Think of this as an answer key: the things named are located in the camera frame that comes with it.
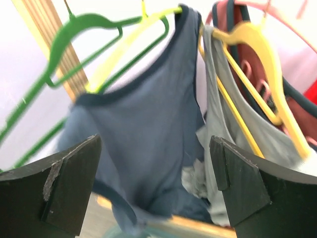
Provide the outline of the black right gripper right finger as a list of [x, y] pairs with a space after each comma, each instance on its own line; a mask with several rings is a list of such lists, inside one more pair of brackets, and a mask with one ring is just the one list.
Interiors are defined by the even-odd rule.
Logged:
[[239, 238], [315, 238], [317, 178], [212, 136], [211, 161]]

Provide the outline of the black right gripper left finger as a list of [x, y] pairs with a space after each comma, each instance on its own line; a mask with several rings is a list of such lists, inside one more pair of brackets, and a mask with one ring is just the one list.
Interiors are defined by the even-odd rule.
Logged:
[[94, 135], [71, 148], [0, 174], [2, 238], [80, 235], [101, 154]]

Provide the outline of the navy blue tank top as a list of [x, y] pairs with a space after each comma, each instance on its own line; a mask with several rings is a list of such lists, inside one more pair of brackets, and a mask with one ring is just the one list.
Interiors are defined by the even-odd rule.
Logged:
[[196, 137], [203, 124], [196, 100], [200, 22], [198, 12], [182, 5], [157, 60], [116, 91], [81, 95], [58, 140], [57, 150], [63, 151], [91, 135], [101, 137], [93, 192], [111, 201], [127, 233], [172, 215], [211, 221], [208, 203], [181, 181], [183, 167], [204, 155]]

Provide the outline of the lime green hanger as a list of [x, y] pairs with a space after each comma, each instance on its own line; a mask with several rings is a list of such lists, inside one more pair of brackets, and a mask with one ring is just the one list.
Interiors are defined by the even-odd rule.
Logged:
[[[169, 22], [166, 18], [167, 15], [172, 13], [181, 13], [182, 8], [180, 6], [174, 8], [168, 8], [160, 12], [153, 13], [148, 16], [146, 14], [146, 5], [144, 1], [141, 1], [142, 6], [142, 18], [139, 22], [139, 26], [128, 35], [112, 52], [108, 59], [98, 66], [94, 72], [91, 80], [85, 86], [87, 93], [102, 93], [108, 88], [117, 78], [128, 70], [135, 62], [143, 57], [148, 51], [159, 44], [164, 38], [167, 37], [169, 33]], [[146, 47], [142, 52], [140, 52], [134, 59], [132, 59], [124, 68], [122, 68], [115, 76], [108, 79], [110, 73], [113, 71], [115, 66], [118, 64], [120, 59], [125, 55], [125, 53], [131, 48], [133, 43], [140, 37], [140, 35], [146, 31], [150, 26], [152, 26], [157, 21], [162, 21], [164, 23], [165, 31], [158, 37], [154, 42], [152, 42], [148, 47]]]

